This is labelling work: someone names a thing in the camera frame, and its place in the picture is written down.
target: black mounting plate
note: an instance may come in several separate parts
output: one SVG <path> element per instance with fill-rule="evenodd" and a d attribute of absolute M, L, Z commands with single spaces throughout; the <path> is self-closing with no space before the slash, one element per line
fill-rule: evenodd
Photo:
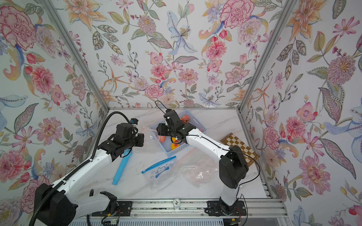
<path fill-rule="evenodd" d="M 119 207 L 116 210 L 115 217 L 121 216 L 121 217 L 129 217 L 132 211 L 132 202 L 131 201 L 117 201 L 118 206 L 121 208 L 120 212 Z M 102 211 L 102 212 L 95 212 L 92 213 L 92 217 L 105 217 L 109 214 L 109 211 Z"/>
<path fill-rule="evenodd" d="M 215 217 L 224 216 L 223 212 L 221 211 L 220 204 L 221 204 L 220 201 L 207 201 L 207 209 L 205 209 L 205 213 L 207 213 L 209 216 L 215 216 Z M 245 209 L 244 202 L 237 201 L 235 207 L 232 209 L 231 212 L 232 213 L 230 216 L 239 216 L 239 215 L 246 216 L 247 212 Z"/>

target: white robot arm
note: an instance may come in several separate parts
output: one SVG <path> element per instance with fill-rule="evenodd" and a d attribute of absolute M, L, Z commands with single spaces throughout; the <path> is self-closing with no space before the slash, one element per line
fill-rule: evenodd
<path fill-rule="evenodd" d="M 101 127 L 100 134 L 113 114 L 122 113 L 111 113 Z M 174 110 L 167 109 L 164 118 L 166 123 L 160 123 L 157 128 L 159 135 L 182 140 L 219 161 L 220 179 L 224 183 L 220 209 L 225 215 L 229 215 L 237 201 L 239 184 L 248 171 L 240 148 L 223 145 L 203 134 L 195 126 L 184 124 Z M 76 199 L 76 195 L 98 171 L 112 163 L 125 150 L 134 146 L 143 146 L 144 135 L 137 133 L 138 129 L 135 127 L 137 122 L 137 119 L 131 119 L 128 123 L 117 125 L 113 140 L 111 136 L 98 146 L 99 135 L 94 151 L 88 159 L 52 185 L 42 184 L 35 193 L 36 209 L 29 225 L 33 226 L 35 220 L 39 219 L 48 226 L 66 226 L 73 219 L 94 212 L 107 210 L 109 213 L 114 213 L 117 208 L 117 197 L 108 192 L 101 192 L 85 199 Z"/>

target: blue plastic basket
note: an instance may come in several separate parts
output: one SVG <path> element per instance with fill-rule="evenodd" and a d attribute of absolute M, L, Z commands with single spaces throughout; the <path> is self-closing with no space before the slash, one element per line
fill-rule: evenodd
<path fill-rule="evenodd" d="M 206 132 L 206 127 L 205 127 L 201 122 L 199 122 L 199 121 L 195 118 L 195 116 L 194 116 L 193 114 L 191 114 L 190 111 L 185 110 L 185 111 L 182 111 L 182 112 L 177 113 L 177 114 L 178 114 L 178 116 L 179 116 L 180 118 L 182 118 L 184 115 L 190 116 L 190 123 L 193 124 L 194 126 L 196 126 L 196 128 L 202 130 L 203 133 Z M 158 126 L 159 123 L 165 123 L 165 120 L 160 121 L 160 122 L 158 122 L 157 124 L 150 126 L 150 129 L 156 130 L 156 128 L 157 128 L 157 126 Z M 179 152 L 179 151 L 181 151 L 182 149 L 184 149 L 185 147 L 189 146 L 189 144 L 183 143 L 183 144 L 181 144 L 179 147 L 171 150 L 171 144 L 172 144 L 172 142 L 171 142 L 170 137 L 168 137 L 168 136 L 166 137 L 166 141 L 165 141 L 165 142 L 163 142 L 163 143 L 158 142 L 158 143 L 159 143 L 160 147 L 162 148 L 162 150 L 166 153 L 166 155 L 167 155 L 168 157 L 171 157 L 171 156 L 175 155 L 177 152 Z"/>

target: clear plastic bag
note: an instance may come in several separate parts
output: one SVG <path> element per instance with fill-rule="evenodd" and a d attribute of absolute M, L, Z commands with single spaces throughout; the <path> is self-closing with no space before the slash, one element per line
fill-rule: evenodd
<path fill-rule="evenodd" d="M 176 179 L 175 158 L 176 156 L 165 159 L 142 171 L 151 190 L 162 188 Z"/>
<path fill-rule="evenodd" d="M 143 147 L 133 147 L 132 150 L 135 153 L 139 154 L 155 154 L 158 151 L 162 151 L 158 143 L 158 138 L 156 136 L 157 131 L 150 129 L 146 125 L 142 125 L 138 129 L 139 133 L 144 134 Z"/>
<path fill-rule="evenodd" d="M 178 173 L 190 184 L 200 187 L 219 175 L 218 163 L 198 148 L 193 148 L 177 162 Z"/>

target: blue zipper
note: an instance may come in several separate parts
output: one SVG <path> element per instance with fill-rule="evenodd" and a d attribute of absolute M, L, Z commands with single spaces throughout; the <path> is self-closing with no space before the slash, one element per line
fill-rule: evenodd
<path fill-rule="evenodd" d="M 168 162 L 168 161 L 170 161 L 170 160 L 172 160 L 172 159 L 174 159 L 174 158 L 176 158 L 176 156 L 173 156 L 173 157 L 171 157 L 171 158 L 167 158 L 167 159 L 162 160 L 162 161 L 160 161 L 160 162 L 158 162 L 158 163 L 155 163 L 154 165 L 152 165 L 152 166 L 148 167 L 147 169 L 143 170 L 143 171 L 142 171 L 142 174 L 144 174 L 144 173 L 146 173 L 147 171 L 150 171 L 151 169 L 156 168 L 156 167 L 158 167 L 158 166 L 164 164 L 165 162 Z"/>

